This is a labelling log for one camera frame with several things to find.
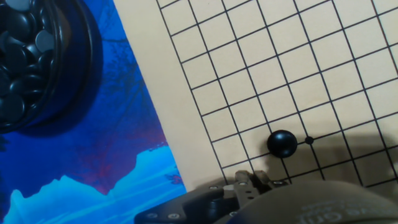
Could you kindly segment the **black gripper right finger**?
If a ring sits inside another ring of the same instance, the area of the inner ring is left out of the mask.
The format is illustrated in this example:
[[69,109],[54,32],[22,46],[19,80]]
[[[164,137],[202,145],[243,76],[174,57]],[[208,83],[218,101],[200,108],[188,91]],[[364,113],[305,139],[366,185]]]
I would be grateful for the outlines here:
[[263,170],[255,170],[253,176],[253,185],[258,190],[272,190],[288,185],[283,180],[271,180],[270,177]]

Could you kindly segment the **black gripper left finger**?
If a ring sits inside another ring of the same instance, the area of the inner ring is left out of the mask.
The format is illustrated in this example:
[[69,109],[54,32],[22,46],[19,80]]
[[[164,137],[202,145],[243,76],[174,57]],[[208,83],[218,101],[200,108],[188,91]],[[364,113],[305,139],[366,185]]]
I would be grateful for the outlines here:
[[235,173],[234,192],[239,205],[246,205],[259,196],[259,191],[252,182],[253,175],[245,170]]

